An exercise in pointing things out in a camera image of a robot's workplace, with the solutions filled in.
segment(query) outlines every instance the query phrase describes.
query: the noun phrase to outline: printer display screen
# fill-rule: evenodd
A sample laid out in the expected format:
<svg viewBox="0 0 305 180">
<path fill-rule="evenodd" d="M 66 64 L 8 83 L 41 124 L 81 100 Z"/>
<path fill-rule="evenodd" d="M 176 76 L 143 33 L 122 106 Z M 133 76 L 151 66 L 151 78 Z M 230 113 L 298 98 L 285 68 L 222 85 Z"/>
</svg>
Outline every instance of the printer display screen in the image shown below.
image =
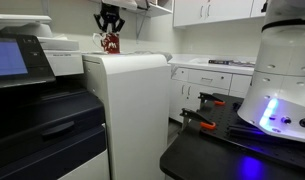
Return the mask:
<svg viewBox="0 0 305 180">
<path fill-rule="evenodd" d="M 0 38 L 0 76 L 27 73 L 28 71 L 16 40 Z"/>
</svg>

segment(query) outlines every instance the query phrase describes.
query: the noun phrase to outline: white wall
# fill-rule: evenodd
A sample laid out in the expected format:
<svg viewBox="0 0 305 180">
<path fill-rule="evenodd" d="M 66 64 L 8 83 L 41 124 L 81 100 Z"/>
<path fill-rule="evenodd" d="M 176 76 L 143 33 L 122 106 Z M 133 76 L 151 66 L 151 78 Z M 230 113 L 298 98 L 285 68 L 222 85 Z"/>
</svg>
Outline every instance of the white wall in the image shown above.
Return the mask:
<svg viewBox="0 0 305 180">
<path fill-rule="evenodd" d="M 88 0 L 50 0 L 49 13 L 55 35 L 65 34 L 80 41 L 83 51 L 100 50 L 92 43 L 92 34 L 100 32 L 93 18 L 98 5 Z M 41 0 L 0 0 L 0 13 L 43 14 Z M 148 18 L 136 41 L 136 15 L 121 11 L 126 21 L 120 33 L 121 51 L 137 50 L 181 52 L 183 31 L 172 28 L 172 15 Z"/>
<path fill-rule="evenodd" d="M 263 18 L 187 27 L 182 53 L 257 56 Z"/>
</svg>

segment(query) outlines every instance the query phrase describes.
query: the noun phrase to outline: red mug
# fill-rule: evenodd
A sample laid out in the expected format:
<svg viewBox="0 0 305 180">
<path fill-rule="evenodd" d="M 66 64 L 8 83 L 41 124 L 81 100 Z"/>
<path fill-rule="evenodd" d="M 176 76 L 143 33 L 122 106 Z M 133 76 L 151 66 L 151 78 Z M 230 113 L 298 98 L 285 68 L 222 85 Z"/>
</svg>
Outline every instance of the red mug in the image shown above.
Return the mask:
<svg viewBox="0 0 305 180">
<path fill-rule="evenodd" d="M 94 33 L 93 42 L 108 54 L 120 53 L 120 40 L 117 33 Z"/>
</svg>

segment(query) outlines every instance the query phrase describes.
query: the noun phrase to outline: copier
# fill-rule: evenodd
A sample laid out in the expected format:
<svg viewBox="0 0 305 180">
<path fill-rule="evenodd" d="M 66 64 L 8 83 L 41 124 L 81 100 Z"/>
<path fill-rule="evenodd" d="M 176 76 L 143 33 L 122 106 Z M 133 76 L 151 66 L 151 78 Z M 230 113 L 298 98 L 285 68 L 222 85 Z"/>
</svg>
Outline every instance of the copier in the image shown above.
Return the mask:
<svg viewBox="0 0 305 180">
<path fill-rule="evenodd" d="M 0 15 L 0 180 L 109 179 L 104 106 L 61 77 L 82 73 L 82 60 L 49 60 L 46 46 L 75 42 L 32 33 L 49 30 L 48 20 Z"/>
</svg>

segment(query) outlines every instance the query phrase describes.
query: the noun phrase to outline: cabinet handle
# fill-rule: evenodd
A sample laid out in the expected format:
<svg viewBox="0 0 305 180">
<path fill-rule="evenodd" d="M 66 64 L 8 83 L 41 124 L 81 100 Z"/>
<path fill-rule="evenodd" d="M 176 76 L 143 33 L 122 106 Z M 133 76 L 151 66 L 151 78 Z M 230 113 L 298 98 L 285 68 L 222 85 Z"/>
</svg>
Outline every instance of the cabinet handle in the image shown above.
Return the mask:
<svg viewBox="0 0 305 180">
<path fill-rule="evenodd" d="M 211 7 L 211 4 L 208 6 L 208 17 L 210 16 L 210 7 Z"/>
<path fill-rule="evenodd" d="M 190 89 L 191 89 L 191 86 L 189 87 L 189 90 L 188 90 L 188 95 L 190 96 Z"/>
<path fill-rule="evenodd" d="M 213 81 L 213 79 L 209 79 L 209 78 L 201 78 L 201 80 Z"/>
<path fill-rule="evenodd" d="M 202 11 L 203 11 L 203 6 L 201 7 L 201 12 L 200 12 L 200 16 L 201 16 L 201 17 L 203 17 L 203 16 L 202 16 Z"/>
<path fill-rule="evenodd" d="M 185 85 L 183 85 L 183 86 L 182 86 L 182 94 L 184 94 L 184 92 L 183 92 L 183 90 L 184 90 L 184 86 L 185 86 Z"/>
</svg>

